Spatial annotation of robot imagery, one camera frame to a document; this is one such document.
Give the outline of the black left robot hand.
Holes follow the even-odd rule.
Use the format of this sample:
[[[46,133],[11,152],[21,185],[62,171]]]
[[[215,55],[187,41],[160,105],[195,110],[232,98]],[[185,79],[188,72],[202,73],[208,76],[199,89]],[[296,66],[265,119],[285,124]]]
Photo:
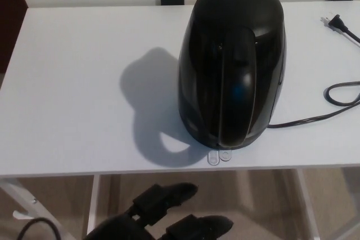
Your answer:
[[[103,221],[85,239],[154,239],[146,226],[156,224],[169,209],[181,206],[197,191],[196,185],[186,182],[154,184],[137,196],[126,212]],[[232,227],[233,221],[225,216],[191,214],[167,227],[160,239],[218,239]]]

